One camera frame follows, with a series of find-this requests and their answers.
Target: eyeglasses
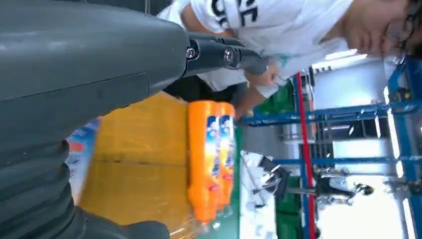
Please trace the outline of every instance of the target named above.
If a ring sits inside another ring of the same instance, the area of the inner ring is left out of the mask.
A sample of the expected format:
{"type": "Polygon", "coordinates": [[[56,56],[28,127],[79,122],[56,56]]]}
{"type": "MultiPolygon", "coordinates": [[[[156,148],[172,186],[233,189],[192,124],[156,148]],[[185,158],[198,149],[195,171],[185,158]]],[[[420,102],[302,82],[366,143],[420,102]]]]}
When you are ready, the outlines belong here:
{"type": "Polygon", "coordinates": [[[404,50],[407,41],[412,37],[415,32],[415,25],[417,19],[418,4],[411,6],[411,13],[404,20],[392,21],[388,24],[386,35],[395,40],[399,44],[399,48],[404,50]]]}

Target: blue shelf frame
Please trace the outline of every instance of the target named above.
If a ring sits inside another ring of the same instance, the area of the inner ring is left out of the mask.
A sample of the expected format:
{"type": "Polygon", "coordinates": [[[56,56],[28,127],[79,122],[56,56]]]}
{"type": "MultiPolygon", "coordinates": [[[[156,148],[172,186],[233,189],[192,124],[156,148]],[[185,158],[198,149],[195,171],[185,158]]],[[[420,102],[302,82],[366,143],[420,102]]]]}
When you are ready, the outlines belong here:
{"type": "MultiPolygon", "coordinates": [[[[411,142],[407,134],[406,118],[407,114],[418,112],[422,106],[422,66],[420,62],[406,59],[402,64],[398,65],[388,80],[388,89],[390,93],[394,93],[399,88],[399,79],[406,73],[410,81],[410,89],[413,97],[411,102],[389,103],[389,104],[373,104],[355,107],[344,107],[327,110],[316,110],[306,112],[307,123],[327,122],[327,121],[349,121],[349,120],[371,120],[376,117],[385,118],[388,111],[391,111],[395,120],[397,137],[399,141],[400,156],[394,157],[374,157],[374,158],[314,158],[311,164],[361,164],[361,163],[388,163],[397,164],[402,162],[404,174],[407,181],[415,181],[421,179],[416,167],[421,167],[422,157],[412,156],[411,142]]],[[[293,81],[294,92],[298,90],[298,84],[293,81]]],[[[299,97],[295,94],[295,106],[298,106],[299,97]]],[[[275,116],[267,116],[258,114],[254,111],[254,115],[242,119],[243,123],[250,126],[263,127],[281,124],[300,123],[299,112],[296,110],[292,113],[280,114],[275,116]]],[[[307,175],[305,170],[305,162],[302,159],[275,159],[278,164],[282,165],[300,165],[301,179],[303,186],[307,184],[307,175]]],[[[302,196],[302,207],[304,213],[304,236],[305,238],[313,238],[309,235],[309,207],[308,197],[302,196]]],[[[421,197],[411,196],[409,198],[410,207],[415,229],[416,238],[422,239],[422,199],[421,197]]]]}

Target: machine arm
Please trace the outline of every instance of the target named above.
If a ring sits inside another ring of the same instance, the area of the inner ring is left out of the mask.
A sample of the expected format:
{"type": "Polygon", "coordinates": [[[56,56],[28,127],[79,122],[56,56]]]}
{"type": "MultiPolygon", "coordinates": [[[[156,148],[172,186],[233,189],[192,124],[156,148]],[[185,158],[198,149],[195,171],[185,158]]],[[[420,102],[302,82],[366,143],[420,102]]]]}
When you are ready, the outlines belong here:
{"type": "Polygon", "coordinates": [[[221,67],[266,69],[234,39],[189,36],[139,12],[0,0],[0,238],[169,238],[74,207],[64,139],[183,75],[221,67]]]}

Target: green crate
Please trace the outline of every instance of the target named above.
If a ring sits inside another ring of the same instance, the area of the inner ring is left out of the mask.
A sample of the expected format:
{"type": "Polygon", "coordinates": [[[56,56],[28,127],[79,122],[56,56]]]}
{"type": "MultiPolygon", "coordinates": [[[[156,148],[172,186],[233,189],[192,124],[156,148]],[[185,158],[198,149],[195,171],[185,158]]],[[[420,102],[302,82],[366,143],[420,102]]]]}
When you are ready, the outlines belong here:
{"type": "Polygon", "coordinates": [[[276,214],[277,237],[279,239],[301,239],[302,221],[301,215],[276,214]]]}
{"type": "Polygon", "coordinates": [[[255,111],[263,115],[277,115],[295,110],[293,83],[288,81],[283,87],[266,101],[255,108],[255,111]]]}
{"type": "MultiPolygon", "coordinates": [[[[300,187],[300,177],[290,177],[287,187],[300,187]]],[[[278,213],[300,214],[301,197],[297,194],[286,194],[283,199],[276,200],[276,211],[278,213]]]]}

